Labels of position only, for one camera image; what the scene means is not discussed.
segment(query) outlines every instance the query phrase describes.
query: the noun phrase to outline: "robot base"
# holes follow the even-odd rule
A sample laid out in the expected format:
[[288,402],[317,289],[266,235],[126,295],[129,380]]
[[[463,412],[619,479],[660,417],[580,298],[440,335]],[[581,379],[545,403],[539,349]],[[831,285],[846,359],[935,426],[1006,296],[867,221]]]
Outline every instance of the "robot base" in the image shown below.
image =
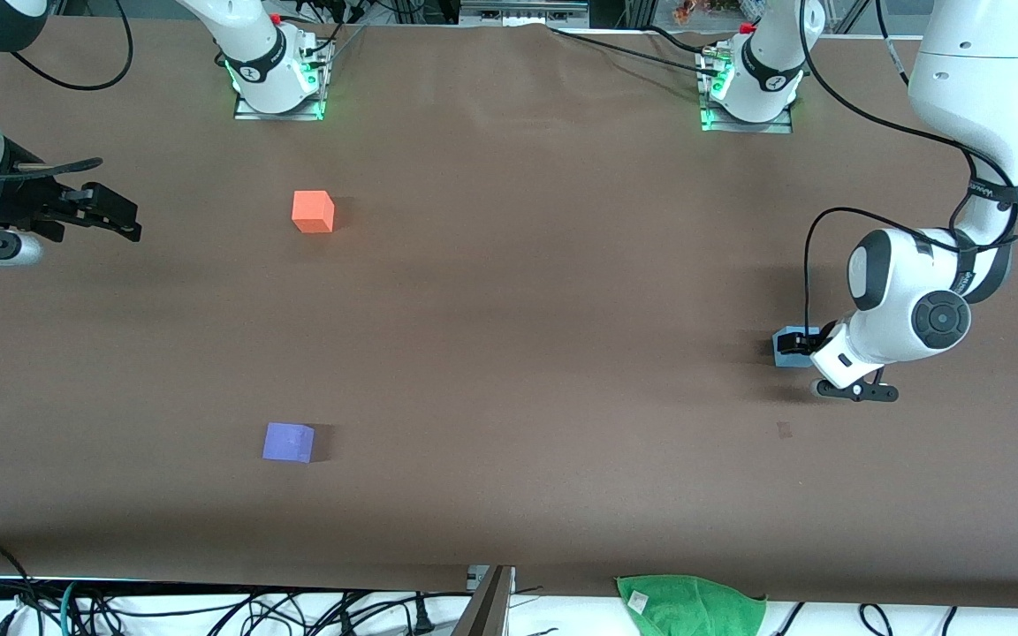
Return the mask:
[[764,124],[751,124],[751,122],[740,121],[731,116],[725,110],[725,106],[718,104],[711,98],[713,92],[723,91],[724,83],[732,79],[731,59],[732,53],[728,49],[728,41],[719,42],[716,47],[706,47],[702,52],[694,53],[693,61],[696,67],[715,69],[722,72],[723,75],[723,77],[711,77],[696,73],[698,76],[698,106],[701,108],[701,129],[723,130],[725,132],[791,133],[792,112],[788,106],[784,106],[784,110],[775,120],[766,121]]
[[318,85],[317,92],[304,98],[304,101],[283,113],[264,113],[254,110],[238,96],[234,102],[234,119],[260,121],[322,121],[325,119],[325,108],[328,105],[328,83],[332,80],[332,53],[336,44],[328,45],[312,57],[312,64],[317,68],[304,71],[308,83]]

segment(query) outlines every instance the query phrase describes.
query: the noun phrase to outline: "orange cube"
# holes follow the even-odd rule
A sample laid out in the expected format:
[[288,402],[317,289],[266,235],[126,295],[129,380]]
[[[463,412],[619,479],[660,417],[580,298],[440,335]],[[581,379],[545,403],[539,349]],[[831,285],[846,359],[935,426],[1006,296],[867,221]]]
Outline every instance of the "orange cube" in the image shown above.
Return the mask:
[[332,232],[336,205],[325,190],[293,192],[293,223],[305,234]]

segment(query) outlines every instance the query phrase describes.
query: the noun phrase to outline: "wire bundle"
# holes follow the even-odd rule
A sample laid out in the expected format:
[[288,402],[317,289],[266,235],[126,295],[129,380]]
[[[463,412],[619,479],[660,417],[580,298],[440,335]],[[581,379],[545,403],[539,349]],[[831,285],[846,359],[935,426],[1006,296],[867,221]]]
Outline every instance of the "wire bundle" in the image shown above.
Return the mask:
[[[440,596],[467,596],[459,592],[429,592],[415,594],[403,599],[380,600],[365,606],[352,609],[360,600],[367,599],[369,591],[344,591],[340,600],[329,608],[319,619],[307,619],[298,603],[298,597],[306,592],[331,592],[332,589],[299,587],[246,587],[245,599],[237,603],[193,609],[172,613],[131,613],[113,605],[116,600],[105,595],[93,582],[72,580],[68,585],[54,580],[33,579],[19,561],[0,546],[0,556],[9,561],[19,579],[0,579],[0,591],[12,592],[24,606],[33,609],[41,617],[52,620],[60,628],[62,636],[122,636],[125,633],[124,620],[166,619],[166,617],[191,616],[197,613],[223,613],[207,636],[221,636],[226,625],[240,613],[246,613],[239,636],[251,636],[254,629],[267,620],[283,625],[290,636],[299,629],[300,636],[319,636],[325,628],[343,625],[340,636],[351,636],[355,628],[372,617],[396,608],[403,608],[406,615],[407,632],[413,633],[411,609],[408,603],[420,603],[421,599]],[[39,620],[39,635],[45,634],[45,620]]]

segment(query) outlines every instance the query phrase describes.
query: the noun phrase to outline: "purple cube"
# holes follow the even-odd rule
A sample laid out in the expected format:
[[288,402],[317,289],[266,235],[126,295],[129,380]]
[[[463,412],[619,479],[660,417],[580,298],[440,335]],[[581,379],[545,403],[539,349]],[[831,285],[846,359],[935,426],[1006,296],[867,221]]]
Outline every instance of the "purple cube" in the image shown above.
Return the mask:
[[307,464],[312,459],[312,426],[270,422],[262,459]]

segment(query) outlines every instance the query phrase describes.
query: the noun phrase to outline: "power cord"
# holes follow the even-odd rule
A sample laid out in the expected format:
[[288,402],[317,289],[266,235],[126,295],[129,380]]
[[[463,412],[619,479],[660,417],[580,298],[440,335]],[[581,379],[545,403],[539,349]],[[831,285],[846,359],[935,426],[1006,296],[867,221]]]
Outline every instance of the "power cord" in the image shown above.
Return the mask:
[[796,603],[795,608],[792,608],[792,612],[788,613],[787,619],[784,619],[784,625],[781,625],[780,630],[773,636],[787,636],[788,629],[792,629],[792,624],[795,623],[795,617],[800,616],[800,611],[802,611],[803,606],[806,604],[807,603],[803,602],[803,600]]
[[[873,609],[873,611],[878,613],[878,616],[881,617],[882,624],[886,626],[886,633],[882,633],[882,632],[878,631],[878,629],[874,629],[873,626],[871,626],[871,624],[869,624],[869,619],[866,619],[866,609],[868,609],[868,608]],[[863,627],[865,627],[866,629],[868,629],[868,631],[870,633],[872,633],[873,636],[894,636],[894,629],[893,629],[893,627],[890,627],[890,620],[886,619],[886,613],[882,611],[882,608],[880,608],[880,605],[876,605],[874,603],[863,603],[863,604],[860,604],[859,605],[859,620],[863,621]]]
[[953,624],[954,617],[957,616],[957,605],[949,608],[949,613],[945,615],[945,623],[941,624],[941,636],[949,636],[949,625]]
[[435,632],[435,624],[432,623],[432,617],[427,613],[427,602],[423,599],[423,595],[415,594],[415,628],[412,629],[411,633],[415,636],[421,636],[423,633]]
[[890,59],[894,60],[894,68],[898,69],[901,81],[909,85],[909,76],[906,75],[906,67],[898,57],[898,51],[894,48],[894,40],[890,39],[890,33],[886,28],[886,17],[882,15],[882,0],[874,0],[874,12],[878,13],[878,30],[882,32],[882,40],[886,41],[886,50],[890,52]]
[[305,49],[304,54],[306,56],[312,56],[312,54],[322,51],[325,47],[328,47],[329,44],[332,44],[332,41],[336,40],[337,34],[339,34],[342,28],[344,28],[344,23],[336,23],[336,28],[332,30],[332,35],[328,37],[328,40],[325,40],[322,44],[317,44],[315,48]]
[[683,64],[681,62],[675,62],[675,61],[672,61],[672,60],[663,59],[663,57],[651,56],[651,54],[642,53],[642,52],[639,52],[639,51],[633,51],[631,49],[625,49],[625,48],[622,48],[622,47],[617,47],[617,45],[610,44],[609,42],[601,42],[599,40],[591,40],[589,37],[577,36],[577,34],[574,34],[574,33],[568,33],[568,32],[565,32],[565,31],[560,31],[558,28],[553,28],[553,27],[551,27],[551,25],[549,27],[549,31],[552,32],[552,33],[557,34],[557,36],[569,37],[569,39],[571,39],[571,40],[578,40],[580,42],[586,42],[586,44],[597,45],[597,47],[603,47],[605,49],[611,49],[612,51],[618,51],[619,53],[626,53],[628,56],[642,57],[643,60],[651,60],[652,62],[659,62],[659,64],[666,64],[666,65],[668,65],[668,67],[680,68],[680,69],[683,69],[683,70],[687,70],[687,71],[699,73],[700,75],[709,75],[711,77],[714,77],[714,76],[718,75],[718,71],[715,71],[713,69],[698,68],[698,67],[695,67],[695,65]]
[[24,590],[23,602],[34,609],[37,609],[39,612],[39,617],[37,617],[37,633],[39,633],[39,636],[45,636],[45,620],[42,619],[41,616],[41,599],[40,596],[37,595],[36,589],[34,589],[34,584],[30,575],[25,572],[25,568],[21,567],[20,563],[17,563],[15,556],[7,552],[7,548],[0,546],[0,556],[7,560],[10,567],[15,569],[15,572],[17,572],[17,576],[21,577],[21,583],[23,583]]
[[[969,194],[965,194],[965,197],[961,199],[961,204],[957,206],[960,210],[964,206],[964,201],[968,200]],[[907,225],[902,225],[897,221],[890,220],[890,218],[882,217],[881,215],[873,214],[872,212],[866,212],[865,210],[856,209],[856,207],[833,207],[833,209],[825,210],[824,212],[816,215],[815,220],[811,222],[811,226],[807,228],[807,238],[804,238],[803,242],[803,330],[807,334],[808,327],[811,326],[811,272],[809,271],[809,262],[811,262],[811,238],[815,234],[815,228],[819,225],[819,221],[824,218],[831,217],[832,214],[837,212],[845,212],[848,214],[859,215],[859,217],[871,218],[873,221],[878,221],[884,225],[889,225],[890,228],[895,230],[902,230],[913,237],[916,241],[921,241],[922,243],[928,243],[930,245],[939,246],[939,248],[949,250],[953,253],[961,253],[962,249],[958,248],[957,245],[950,245],[937,240],[937,238],[926,237],[920,231],[909,228]],[[987,245],[977,245],[976,250],[986,251],[991,249],[1001,248],[1003,245],[1011,244],[1018,240],[1018,237],[1005,238],[1005,240],[989,243]]]
[[21,64],[23,64],[25,68],[29,68],[30,70],[36,72],[39,76],[43,77],[45,80],[60,85],[60,88],[62,89],[69,89],[70,91],[102,91],[105,89],[112,88],[112,85],[116,85],[118,81],[124,79],[125,75],[128,75],[128,69],[132,68],[132,56],[134,54],[132,48],[132,27],[130,26],[130,24],[128,24],[128,16],[126,16],[124,13],[124,5],[120,3],[120,0],[113,0],[113,3],[117,4],[117,11],[120,11],[120,20],[122,21],[122,23],[124,23],[124,37],[126,40],[128,40],[128,56],[124,59],[124,68],[120,69],[120,72],[118,72],[115,77],[113,77],[109,81],[105,81],[105,83],[94,83],[94,84],[69,83],[69,81],[57,79],[57,77],[54,77],[50,75],[50,73],[45,72],[44,70],[38,68],[36,65],[34,65],[32,61],[21,56],[21,53],[10,53],[10,54],[17,61],[21,62]]
[[800,3],[800,47],[802,47],[803,49],[804,61],[807,62],[807,68],[811,69],[811,73],[813,76],[815,76],[815,80],[817,81],[817,83],[819,83],[821,88],[823,88],[824,91],[827,92],[829,96],[835,98],[835,101],[837,101],[838,104],[843,104],[845,108],[848,109],[849,111],[857,114],[857,116],[859,117],[864,117],[864,119],[868,121],[874,122],[874,124],[885,125],[886,128],[897,130],[898,132],[905,132],[906,134],[914,134],[914,136],[922,137],[922,139],[928,139],[930,141],[944,143],[946,146],[950,146],[950,148],[954,148],[957,149],[958,151],[968,153],[970,154],[970,156],[978,158],[978,160],[991,166],[991,168],[993,168],[995,173],[1001,176],[1003,182],[1005,182],[1005,185],[1009,186],[1015,185],[1013,184],[1013,182],[1011,182],[1011,178],[1008,177],[1008,173],[1005,170],[1003,170],[1001,165],[998,164],[996,161],[994,161],[993,158],[986,157],[984,153],[980,153],[979,151],[969,149],[968,146],[961,143],[959,141],[955,141],[953,139],[949,139],[949,137],[943,137],[941,136],[941,134],[935,134],[932,132],[925,132],[924,130],[909,128],[908,125],[895,124],[893,121],[882,119],[882,117],[874,116],[874,114],[865,112],[864,110],[859,108],[859,106],[851,104],[851,102],[849,102],[847,98],[841,96],[840,93],[832,89],[832,84],[828,83],[828,80],[825,80],[824,76],[821,75],[819,69],[815,68],[815,61],[811,58],[811,50],[809,50],[809,48],[807,47],[807,32],[804,30],[803,25],[804,16],[807,14],[805,13],[805,11],[807,11],[807,3]]
[[388,11],[391,11],[392,13],[395,13],[395,15],[397,15],[397,16],[416,16],[416,15],[421,15],[421,12],[423,12],[423,7],[426,7],[426,5],[427,5],[427,3],[422,3],[422,4],[417,5],[417,7],[415,7],[415,8],[412,8],[411,10],[404,10],[404,9],[400,9],[399,7],[389,7],[389,5],[387,3],[384,3],[384,0],[376,0],[376,4],[379,4],[380,7],[384,7]]
[[678,47],[679,49],[682,49],[683,51],[687,51],[687,52],[690,52],[690,53],[700,53],[701,52],[701,48],[700,47],[690,47],[689,44],[686,44],[686,42],[682,42],[681,40],[676,39],[676,37],[674,37],[674,35],[672,33],[668,32],[666,28],[662,28],[661,25],[648,23],[646,25],[643,25],[643,27],[641,30],[639,30],[639,31],[651,31],[651,32],[654,32],[654,33],[658,33],[659,36],[665,37],[666,40],[668,42],[670,42],[670,44],[674,45],[674,47]]

